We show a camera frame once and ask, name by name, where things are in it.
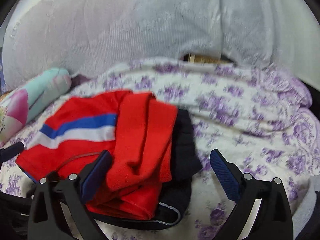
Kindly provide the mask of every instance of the red garment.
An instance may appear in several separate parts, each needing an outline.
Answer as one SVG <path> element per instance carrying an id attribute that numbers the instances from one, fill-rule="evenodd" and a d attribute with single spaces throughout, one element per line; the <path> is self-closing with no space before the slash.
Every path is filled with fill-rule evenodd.
<path id="1" fill-rule="evenodd" d="M 170 157 L 172 129 L 177 108 L 157 102 L 151 93 L 130 91 L 103 93 L 94 98 L 72 98 L 45 123 L 55 129 L 70 115 L 83 112 L 103 113 L 108 108 L 118 114 L 116 140 L 92 142 L 66 140 L 58 151 L 36 145 L 25 150 L 17 164 L 35 179 L 46 176 L 73 156 L 108 150 L 114 160 L 94 199 L 87 203 L 90 211 L 129 219 L 150 220 L 158 204 L 163 182 L 171 180 Z M 59 170 L 63 178 L 79 171 L 96 156 L 70 161 Z"/>

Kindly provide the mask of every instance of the silver screw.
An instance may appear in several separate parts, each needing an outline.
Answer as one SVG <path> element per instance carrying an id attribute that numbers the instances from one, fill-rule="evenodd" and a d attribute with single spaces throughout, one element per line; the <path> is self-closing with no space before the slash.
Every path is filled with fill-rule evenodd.
<path id="1" fill-rule="evenodd" d="M 39 182 L 40 182 L 40 184 L 44 184 L 44 183 L 47 182 L 47 179 L 46 178 L 42 178 Z"/>
<path id="2" fill-rule="evenodd" d="M 281 179 L 279 179 L 279 178 L 275 178 L 274 181 L 276 184 L 281 184 L 281 182 L 282 182 Z"/>
<path id="3" fill-rule="evenodd" d="M 252 175 L 250 173 L 245 173 L 243 176 L 246 180 L 252 179 Z"/>
<path id="4" fill-rule="evenodd" d="M 75 180 L 76 178 L 77 178 L 77 174 L 75 174 L 75 173 L 72 173 L 69 175 L 70 180 Z"/>

